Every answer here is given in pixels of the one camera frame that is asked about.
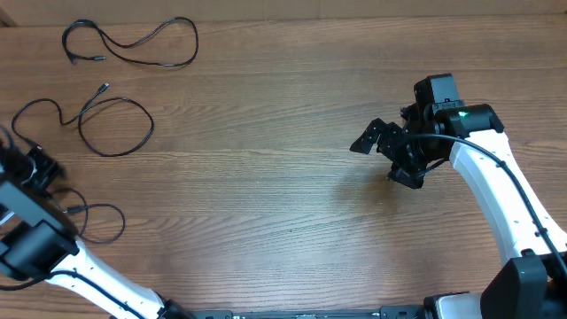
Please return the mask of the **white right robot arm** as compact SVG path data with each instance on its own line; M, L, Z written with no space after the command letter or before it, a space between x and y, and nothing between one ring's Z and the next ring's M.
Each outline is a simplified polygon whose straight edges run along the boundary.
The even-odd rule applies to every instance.
M403 123L374 119L350 146L392 163L387 177L410 189L448 162L471 189L496 240L501 270L481 292L450 292L420 305L383 306L380 318L564 318L566 233L524 177L495 110L466 105L451 74L414 86Z

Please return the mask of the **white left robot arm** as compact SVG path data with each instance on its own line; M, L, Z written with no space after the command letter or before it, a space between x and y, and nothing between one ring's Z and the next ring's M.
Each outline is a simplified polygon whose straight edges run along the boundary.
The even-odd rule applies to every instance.
M45 282L75 292L112 318L192 318L173 300L129 281L100 260L79 238L67 215L21 179L31 160L14 146L6 128L1 142L1 222L20 223L1 236L1 273L19 281L3 291Z

